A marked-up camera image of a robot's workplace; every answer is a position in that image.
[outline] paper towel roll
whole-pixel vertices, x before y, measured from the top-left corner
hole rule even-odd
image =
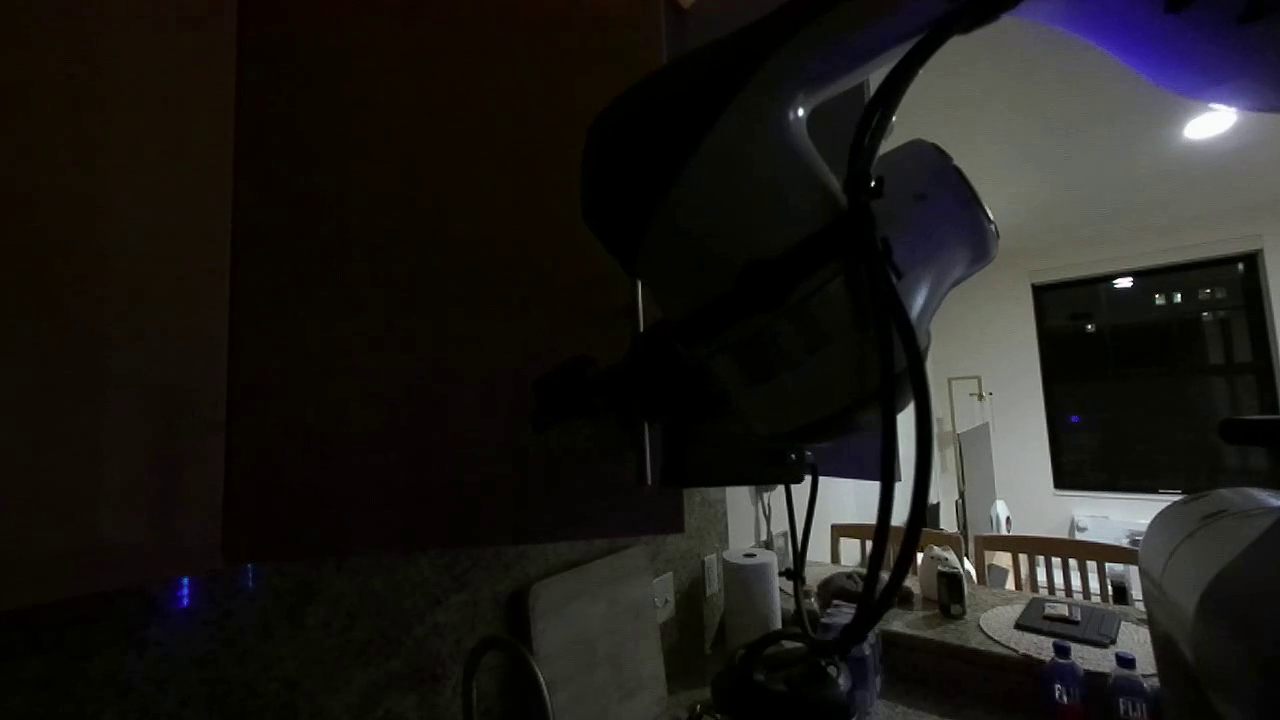
[[[725,641],[739,649],[778,628],[774,555],[762,549],[718,552],[725,567]]]

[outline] dark wooden cabinet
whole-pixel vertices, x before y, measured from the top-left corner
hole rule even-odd
[[[633,336],[577,162],[655,56],[649,0],[3,8],[0,608],[678,528],[633,429],[526,424]]]

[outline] wooden chair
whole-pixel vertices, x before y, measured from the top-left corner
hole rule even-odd
[[[1128,599],[1114,594],[1111,567],[1136,567],[1136,549],[1067,537],[976,537],[971,549],[985,582],[992,575],[992,555],[1005,552],[1017,593],[1102,602]]]
[[[868,559],[872,555],[872,537],[876,537],[876,523],[831,523],[831,565],[838,565],[838,545],[843,541],[853,541],[855,555]],[[884,559],[896,555],[900,537],[905,537],[905,528],[887,528],[887,555]],[[942,528],[922,528],[918,533],[918,552],[922,549],[947,549],[947,552],[964,555],[961,552],[961,533],[942,533]]]

